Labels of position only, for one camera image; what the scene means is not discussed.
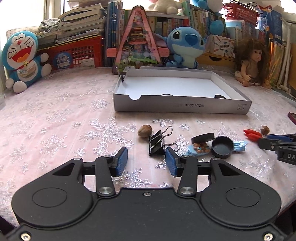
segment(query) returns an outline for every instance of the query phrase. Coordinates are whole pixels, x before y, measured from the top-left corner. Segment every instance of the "white plush toy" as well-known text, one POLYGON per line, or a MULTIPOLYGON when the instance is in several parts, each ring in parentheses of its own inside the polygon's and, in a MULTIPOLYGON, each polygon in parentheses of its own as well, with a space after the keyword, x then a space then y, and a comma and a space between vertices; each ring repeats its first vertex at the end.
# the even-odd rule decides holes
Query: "white plush toy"
POLYGON ((176 2, 175 0, 158 0, 155 3, 152 3, 148 9, 158 11, 160 13, 168 13, 168 14, 177 14, 178 9, 182 8, 182 4, 180 2, 176 2))

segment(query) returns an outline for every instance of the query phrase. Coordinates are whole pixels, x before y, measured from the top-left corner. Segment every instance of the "blue hair clip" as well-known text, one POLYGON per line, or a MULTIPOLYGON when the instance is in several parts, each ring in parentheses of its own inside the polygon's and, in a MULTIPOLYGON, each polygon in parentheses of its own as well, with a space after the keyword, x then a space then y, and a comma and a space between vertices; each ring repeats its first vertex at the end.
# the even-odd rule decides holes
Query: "blue hair clip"
POLYGON ((247 149, 246 145, 248 144, 247 141, 234 141, 234 150, 236 152, 245 151, 247 149))

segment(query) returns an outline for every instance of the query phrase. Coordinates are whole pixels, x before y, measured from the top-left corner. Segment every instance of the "nut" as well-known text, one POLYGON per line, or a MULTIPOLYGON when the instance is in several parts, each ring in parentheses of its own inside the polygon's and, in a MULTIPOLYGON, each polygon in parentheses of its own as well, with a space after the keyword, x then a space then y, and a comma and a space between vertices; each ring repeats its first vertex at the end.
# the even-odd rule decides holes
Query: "nut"
POLYGON ((269 130, 269 128, 267 126, 262 126, 260 128, 260 131, 261 131, 261 134, 265 135, 265 136, 268 135, 268 133, 270 132, 270 130, 269 130))
POLYGON ((142 138, 149 137, 152 133, 152 127, 150 125, 143 125, 138 130, 138 136, 142 138))

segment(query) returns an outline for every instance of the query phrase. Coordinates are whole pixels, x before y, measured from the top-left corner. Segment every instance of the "black round container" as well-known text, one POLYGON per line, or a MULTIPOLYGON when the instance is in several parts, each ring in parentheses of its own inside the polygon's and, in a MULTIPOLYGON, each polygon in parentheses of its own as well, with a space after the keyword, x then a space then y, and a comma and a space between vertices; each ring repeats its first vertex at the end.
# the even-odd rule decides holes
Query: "black round container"
POLYGON ((215 157, 226 159, 229 158, 234 149, 233 141, 226 136, 218 136, 212 142, 212 153, 215 157))

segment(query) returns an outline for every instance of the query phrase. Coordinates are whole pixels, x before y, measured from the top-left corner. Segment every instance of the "red plastic basket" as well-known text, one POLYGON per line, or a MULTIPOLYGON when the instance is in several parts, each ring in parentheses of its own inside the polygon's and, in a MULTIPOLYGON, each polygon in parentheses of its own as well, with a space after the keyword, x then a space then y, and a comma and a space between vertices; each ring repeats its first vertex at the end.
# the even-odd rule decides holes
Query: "red plastic basket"
POLYGON ((103 36, 96 36, 43 49, 37 54, 49 55, 47 63, 51 64, 52 70, 86 66, 103 67, 103 45, 103 36))
POLYGON ((255 26, 258 24, 259 13, 237 3, 223 5, 227 20, 245 20, 255 26))

